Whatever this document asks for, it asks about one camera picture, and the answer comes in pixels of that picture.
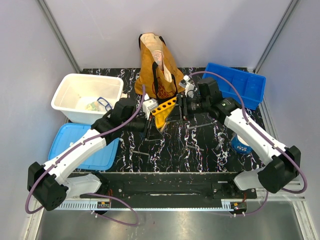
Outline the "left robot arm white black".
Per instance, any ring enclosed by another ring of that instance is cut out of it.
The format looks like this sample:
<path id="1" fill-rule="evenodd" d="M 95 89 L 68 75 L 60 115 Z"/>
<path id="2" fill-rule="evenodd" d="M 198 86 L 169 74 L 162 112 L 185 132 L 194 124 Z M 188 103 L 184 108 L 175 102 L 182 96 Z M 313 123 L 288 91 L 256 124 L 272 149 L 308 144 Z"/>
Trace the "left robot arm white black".
<path id="1" fill-rule="evenodd" d="M 97 119 L 90 129 L 72 146 L 53 159 L 28 168 L 27 190 L 29 194 L 25 210 L 34 197 L 43 208 L 52 211 L 66 199 L 93 193 L 98 198 L 107 195 L 108 185 L 97 173 L 72 177 L 70 174 L 87 158 L 120 137 L 123 131 L 141 133 L 143 137 L 161 137 L 152 110 L 158 106 L 154 99 L 142 99 L 139 106 L 130 98 L 121 98 L 113 109 Z"/>

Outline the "blue safety glasses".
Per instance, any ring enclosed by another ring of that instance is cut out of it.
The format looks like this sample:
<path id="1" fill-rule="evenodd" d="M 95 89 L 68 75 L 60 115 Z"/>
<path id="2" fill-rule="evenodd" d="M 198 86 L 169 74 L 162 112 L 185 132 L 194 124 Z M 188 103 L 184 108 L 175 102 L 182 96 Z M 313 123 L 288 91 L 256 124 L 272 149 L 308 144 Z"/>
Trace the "blue safety glasses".
<path id="1" fill-rule="evenodd" d="M 113 106 L 103 97 L 97 99 L 97 103 L 101 106 L 101 109 L 104 109 L 106 112 L 113 109 Z"/>

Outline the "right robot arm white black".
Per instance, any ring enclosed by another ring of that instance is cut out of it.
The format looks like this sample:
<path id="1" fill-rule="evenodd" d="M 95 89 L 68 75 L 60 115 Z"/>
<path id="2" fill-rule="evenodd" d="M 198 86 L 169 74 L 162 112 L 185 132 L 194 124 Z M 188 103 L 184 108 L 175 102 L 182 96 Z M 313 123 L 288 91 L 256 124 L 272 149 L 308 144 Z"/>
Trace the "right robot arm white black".
<path id="1" fill-rule="evenodd" d="M 208 113 L 243 139 L 264 164 L 263 168 L 236 175 L 227 186 L 231 197 L 239 198 L 252 188 L 264 188 L 275 194 L 299 175 L 301 151 L 296 146 L 287 147 L 265 132 L 235 99 L 222 96 L 214 78 L 203 78 L 197 86 L 197 96 L 176 96 L 165 121 L 187 121 L 195 114 Z"/>

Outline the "clear test tube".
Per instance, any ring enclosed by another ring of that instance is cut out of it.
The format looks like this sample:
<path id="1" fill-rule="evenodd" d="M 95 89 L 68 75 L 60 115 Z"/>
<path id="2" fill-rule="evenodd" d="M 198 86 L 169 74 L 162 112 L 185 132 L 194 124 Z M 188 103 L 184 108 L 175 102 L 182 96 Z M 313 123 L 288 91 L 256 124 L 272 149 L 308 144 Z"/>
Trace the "clear test tube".
<path id="1" fill-rule="evenodd" d="M 186 145 L 186 148 L 189 148 L 189 149 L 195 149 L 197 151 L 204 151 L 203 148 L 200 148 L 199 146 L 193 146 L 193 145 Z"/>

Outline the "packaged gloves clear bag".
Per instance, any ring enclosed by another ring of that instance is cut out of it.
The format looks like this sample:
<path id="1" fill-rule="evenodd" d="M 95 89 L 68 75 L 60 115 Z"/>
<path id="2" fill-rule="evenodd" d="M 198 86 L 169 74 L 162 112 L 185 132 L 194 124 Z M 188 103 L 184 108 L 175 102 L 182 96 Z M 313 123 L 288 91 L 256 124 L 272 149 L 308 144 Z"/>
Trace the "packaged gloves clear bag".
<path id="1" fill-rule="evenodd" d="M 104 108 L 103 108 L 103 106 L 102 106 L 98 101 L 93 101 L 93 102 L 91 102 L 91 103 L 88 103 L 88 104 L 84 107 L 84 109 L 85 109 L 86 111 L 98 111 L 98 112 L 100 112 L 100 111 L 102 111 Z"/>

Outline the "yellow test tube rack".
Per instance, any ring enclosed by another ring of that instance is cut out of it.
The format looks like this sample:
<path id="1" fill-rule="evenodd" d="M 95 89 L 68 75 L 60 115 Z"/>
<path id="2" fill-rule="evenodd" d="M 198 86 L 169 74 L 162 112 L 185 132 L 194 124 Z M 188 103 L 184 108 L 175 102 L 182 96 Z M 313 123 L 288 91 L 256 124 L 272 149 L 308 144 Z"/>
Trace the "yellow test tube rack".
<path id="1" fill-rule="evenodd" d="M 163 129 L 163 127 L 167 124 L 166 118 L 176 105 L 176 100 L 176 97 L 170 98 L 151 111 L 151 114 L 155 117 L 155 125 L 158 130 Z"/>

